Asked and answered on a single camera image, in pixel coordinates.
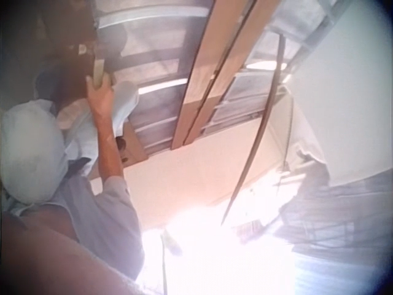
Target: person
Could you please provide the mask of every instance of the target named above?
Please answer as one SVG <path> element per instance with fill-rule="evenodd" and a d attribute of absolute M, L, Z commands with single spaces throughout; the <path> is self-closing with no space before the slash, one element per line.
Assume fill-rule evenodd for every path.
<path fill-rule="evenodd" d="M 12 224 L 19 220 L 16 224 L 22 223 L 22 227 L 49 232 L 44 236 L 55 232 L 54 238 L 44 239 L 45 243 L 29 240 L 41 247 L 40 256 L 61 253 L 59 244 L 51 245 L 52 241 L 67 239 L 62 243 L 67 245 L 72 240 L 84 249 L 78 251 L 88 250 L 105 265 L 135 280 L 144 251 L 115 136 L 122 134 L 124 121 L 136 107 L 138 90 L 131 82 L 112 89 L 108 74 L 102 85 L 94 88 L 87 77 L 90 109 L 63 135 L 55 120 L 57 98 L 61 96 L 60 67 L 52 63 L 37 76 L 36 100 L 14 106 L 2 116 L 0 172 L 9 196 L 5 202 L 8 221 L 3 222 L 2 229 L 3 261 L 14 259 L 13 244 L 8 242 L 11 237 L 18 239 Z M 87 175 L 97 159 L 103 191 L 94 195 Z M 29 266 L 34 268 L 32 263 L 43 262 L 30 261 Z M 2 273 L 7 273 L 6 265 Z"/>

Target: fabric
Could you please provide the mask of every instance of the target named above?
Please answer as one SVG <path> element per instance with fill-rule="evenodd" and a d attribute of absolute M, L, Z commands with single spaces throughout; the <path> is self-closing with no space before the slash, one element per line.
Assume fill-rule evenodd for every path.
<path fill-rule="evenodd" d="M 122 82 L 114 92 L 113 128 L 121 135 L 125 119 L 138 103 L 138 90 L 131 82 Z M 12 197 L 27 205 L 50 200 L 69 160 L 91 159 L 82 171 L 87 176 L 98 158 L 97 131 L 88 105 L 66 133 L 65 142 L 51 107 L 51 101 L 29 101 L 2 116 L 2 183 Z"/>
<path fill-rule="evenodd" d="M 94 196 L 90 182 L 74 176 L 62 183 L 49 202 L 11 210 L 21 215 L 40 205 L 58 205 L 67 210 L 79 243 L 111 267 L 136 279 L 144 252 L 138 216 L 131 204 L 125 180 L 111 176 L 103 192 Z"/>

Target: white wall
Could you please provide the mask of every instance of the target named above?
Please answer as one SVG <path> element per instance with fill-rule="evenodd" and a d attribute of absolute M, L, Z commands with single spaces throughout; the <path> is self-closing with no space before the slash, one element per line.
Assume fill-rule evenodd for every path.
<path fill-rule="evenodd" d="M 256 119 L 126 168 L 131 200 L 143 229 L 160 226 L 189 208 L 229 197 L 259 124 L 260 119 Z M 268 128 L 246 182 L 281 162 L 282 154 Z M 94 192 L 101 191 L 100 179 L 91 183 Z"/>
<path fill-rule="evenodd" d="M 321 144 L 331 185 L 392 166 L 392 35 L 355 0 L 288 82 Z"/>

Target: gray shirt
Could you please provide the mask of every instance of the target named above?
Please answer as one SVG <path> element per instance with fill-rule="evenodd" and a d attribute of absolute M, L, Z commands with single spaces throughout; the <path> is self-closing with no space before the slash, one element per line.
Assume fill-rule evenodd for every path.
<path fill-rule="evenodd" d="M 64 181 L 53 198 L 42 205 L 65 208 L 79 243 L 111 267 L 136 279 L 144 252 L 138 216 L 123 178 L 109 177 L 103 192 L 94 196 L 88 179 L 74 176 Z M 27 208 L 13 211 L 20 215 Z"/>

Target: man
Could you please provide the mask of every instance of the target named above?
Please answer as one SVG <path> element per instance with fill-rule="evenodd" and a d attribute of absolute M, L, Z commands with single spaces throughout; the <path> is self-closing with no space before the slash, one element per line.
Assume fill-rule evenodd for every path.
<path fill-rule="evenodd" d="M 8 221 L 3 223 L 3 262 L 15 258 L 7 239 L 15 237 L 11 224 L 20 216 L 22 227 L 38 228 L 49 235 L 55 231 L 61 239 L 74 240 L 110 267 L 136 279 L 144 252 L 115 133 L 121 135 L 125 119 L 138 103 L 138 90 L 123 82 L 113 91 L 107 74 L 102 86 L 95 89 L 88 77 L 90 110 L 73 123 L 63 139 L 55 121 L 61 88 L 61 79 L 55 78 L 60 67 L 54 62 L 38 75 L 37 100 L 18 105 L 2 117 L 1 181 L 11 196 L 7 203 L 14 201 L 7 210 L 12 215 L 7 214 Z M 94 196 L 86 176 L 97 158 L 103 192 Z"/>

